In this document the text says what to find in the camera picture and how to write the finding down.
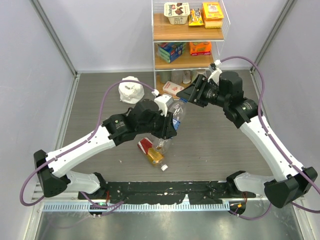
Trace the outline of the clear Pepsi bottle blue label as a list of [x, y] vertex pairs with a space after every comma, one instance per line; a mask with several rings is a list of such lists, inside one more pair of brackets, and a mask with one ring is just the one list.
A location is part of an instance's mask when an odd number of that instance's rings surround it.
[[[178, 131], [182, 120], [184, 119], [187, 112], [187, 103], [181, 100], [174, 100], [174, 103], [168, 109], [169, 112], [173, 113], [173, 126]], [[164, 155], [170, 148], [173, 141], [173, 137], [169, 139], [162, 139], [154, 137], [152, 141], [152, 147], [162, 155]]]

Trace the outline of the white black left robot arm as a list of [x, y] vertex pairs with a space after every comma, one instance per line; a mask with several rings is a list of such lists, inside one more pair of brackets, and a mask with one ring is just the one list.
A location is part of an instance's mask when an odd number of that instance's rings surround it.
[[64, 191], [84, 193], [90, 199], [102, 199], [107, 193], [107, 182], [101, 174], [84, 174], [72, 169], [90, 157], [132, 141], [137, 135], [152, 134], [161, 139], [177, 135], [173, 113], [163, 113], [152, 100], [144, 99], [125, 113], [111, 115], [98, 125], [97, 130], [77, 141], [52, 152], [34, 153], [37, 176], [46, 198]]

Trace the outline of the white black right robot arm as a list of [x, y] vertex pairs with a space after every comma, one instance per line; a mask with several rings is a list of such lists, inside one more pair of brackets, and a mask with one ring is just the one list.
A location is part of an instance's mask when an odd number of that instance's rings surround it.
[[226, 118], [244, 133], [260, 152], [272, 175], [250, 174], [240, 170], [227, 177], [226, 193], [233, 198], [243, 192], [265, 196], [270, 203], [283, 208], [305, 195], [318, 177], [313, 167], [304, 167], [275, 136], [258, 104], [244, 96], [243, 80], [234, 71], [219, 74], [218, 83], [204, 75], [177, 97], [206, 107], [221, 107]]

